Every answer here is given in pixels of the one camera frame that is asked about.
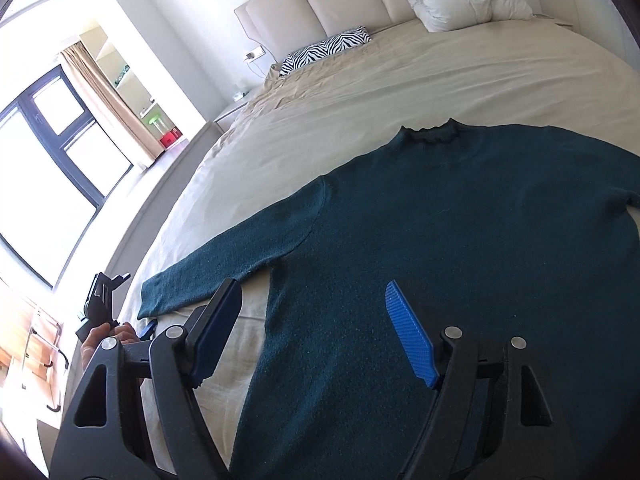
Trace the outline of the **person's left hand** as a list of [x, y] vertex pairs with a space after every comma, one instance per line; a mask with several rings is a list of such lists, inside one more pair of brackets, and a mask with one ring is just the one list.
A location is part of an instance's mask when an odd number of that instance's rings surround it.
[[96, 349], [99, 347], [101, 342], [108, 337], [115, 338], [121, 344], [133, 344], [134, 342], [140, 341], [134, 331], [134, 328], [128, 322], [115, 326], [114, 328], [111, 328], [111, 325], [108, 323], [103, 323], [100, 326], [93, 328], [88, 333], [86, 340], [82, 343], [80, 348], [80, 359], [83, 370], [87, 368], [94, 352], [96, 352]]

